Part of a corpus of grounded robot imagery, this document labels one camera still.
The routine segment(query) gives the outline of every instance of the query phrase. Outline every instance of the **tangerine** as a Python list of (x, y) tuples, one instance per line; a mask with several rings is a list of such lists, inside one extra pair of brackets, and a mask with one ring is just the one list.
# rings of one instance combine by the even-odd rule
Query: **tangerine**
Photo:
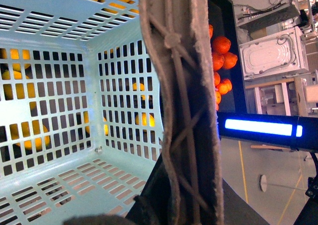
[(216, 86), (216, 88), (219, 90), (220, 95), (227, 94), (229, 91), (228, 85), (226, 83), (220, 83)]
[(225, 60), (224, 60), (223, 68), (225, 70), (229, 70), (237, 64), (238, 56), (231, 52), (226, 52), (224, 54), (224, 59)]
[(216, 99), (216, 104), (220, 104), (222, 99), (220, 92), (215, 91), (215, 99)]
[(214, 71), (214, 86), (217, 86), (221, 81), (221, 77), (218, 72)]
[(224, 56), (217, 52), (212, 52), (213, 70), (217, 71), (222, 68), (224, 64)]
[(232, 90), (232, 83), (228, 78), (225, 78), (221, 81), (221, 83), (225, 83), (228, 86), (228, 90), (231, 91)]
[(210, 39), (211, 39), (213, 36), (213, 25), (210, 25), (210, 24), (209, 24), (209, 35), (210, 35)]
[(230, 50), (231, 41), (225, 36), (218, 36), (212, 42), (212, 49), (220, 54)]

